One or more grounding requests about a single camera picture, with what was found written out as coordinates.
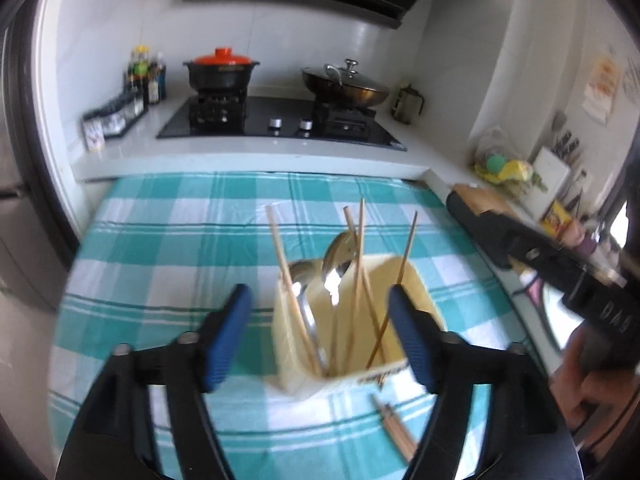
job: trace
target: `paper on wall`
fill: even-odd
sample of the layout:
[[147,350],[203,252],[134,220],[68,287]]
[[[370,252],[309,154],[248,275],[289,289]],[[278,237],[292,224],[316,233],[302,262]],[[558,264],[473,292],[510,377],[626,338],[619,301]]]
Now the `paper on wall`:
[[594,119],[606,124],[620,82],[620,67],[611,58],[598,58],[584,89],[582,108]]

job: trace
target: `green and white plaid tablecloth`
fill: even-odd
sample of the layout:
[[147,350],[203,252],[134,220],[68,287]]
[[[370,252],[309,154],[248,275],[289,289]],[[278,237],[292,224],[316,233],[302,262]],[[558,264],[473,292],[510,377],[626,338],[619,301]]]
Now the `green and white plaid tablecloth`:
[[[414,210],[411,261],[449,330],[505,348],[526,334],[470,239],[429,190],[400,180],[289,173],[164,174],[114,184],[89,230],[63,298],[50,361],[49,422],[59,454],[115,345],[167,344],[221,308],[236,283],[256,299],[229,378],[206,396],[228,461],[242,479],[399,479],[406,467],[382,428],[375,386],[302,402],[278,387],[271,339],[276,255],[265,215],[274,204],[290,261],[320,258],[366,200],[366,253],[401,254]],[[416,439],[434,397],[410,370],[388,381]],[[153,387],[164,472],[180,478],[161,387]],[[458,477],[474,471],[488,389],[477,387]]]

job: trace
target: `human hand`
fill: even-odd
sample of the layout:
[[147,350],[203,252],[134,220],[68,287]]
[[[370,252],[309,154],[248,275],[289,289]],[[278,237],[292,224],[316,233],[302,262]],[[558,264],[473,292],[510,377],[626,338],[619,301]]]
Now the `human hand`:
[[[633,370],[597,370],[585,374],[578,364],[578,358],[584,345],[585,327],[579,326],[569,338],[562,366],[552,378],[551,392],[556,398],[562,416],[569,428],[574,430],[586,417],[583,402],[610,406],[609,414],[601,420],[588,434],[582,445],[591,447],[615,423],[623,413],[630,400],[633,399],[638,378]],[[617,424],[610,435],[593,448],[596,459],[601,460],[611,448],[620,433],[624,430],[634,412],[638,400]]]

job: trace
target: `yellow plastic container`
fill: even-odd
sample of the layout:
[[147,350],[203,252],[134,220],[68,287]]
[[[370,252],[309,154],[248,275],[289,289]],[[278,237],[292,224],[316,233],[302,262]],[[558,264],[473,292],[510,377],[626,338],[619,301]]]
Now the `yellow plastic container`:
[[[388,305],[389,288],[396,282],[402,258],[395,254],[370,254],[363,256],[363,265],[367,269],[371,281],[374,306],[378,320],[382,323]],[[318,276],[308,285],[306,296],[314,314],[318,327],[318,340],[329,357],[331,341],[332,302],[329,292],[324,288],[320,278],[321,260],[316,260]],[[369,315],[369,307],[364,288],[360,297],[360,308],[356,318],[356,332],[350,368],[345,372],[344,359],[346,341],[351,327],[352,295],[354,287],[354,268],[350,266],[338,289],[340,298],[337,305],[337,367],[335,377],[322,377],[313,373],[308,360],[302,334],[297,324],[291,319],[291,312],[284,292],[282,280],[276,286],[273,313],[273,341],[278,364],[278,377],[283,389],[297,399],[306,399],[315,394],[328,394],[347,390],[358,384],[373,382],[388,374],[397,373],[407,367],[407,360],[402,350],[392,323],[383,336],[386,363],[382,362],[378,352],[369,370],[366,363],[376,342],[373,324]],[[419,310],[429,312],[441,329],[446,330],[442,315],[427,293],[420,274],[407,262],[402,285]]]

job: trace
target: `gas stove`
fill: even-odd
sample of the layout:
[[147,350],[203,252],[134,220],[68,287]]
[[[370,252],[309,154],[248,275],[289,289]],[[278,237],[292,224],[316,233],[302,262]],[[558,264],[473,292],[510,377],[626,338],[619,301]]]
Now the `gas stove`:
[[239,94],[198,94],[187,99],[160,130],[158,139],[176,137],[283,137],[329,140],[392,150],[406,148],[375,121],[368,108],[336,108],[327,103],[253,97]]

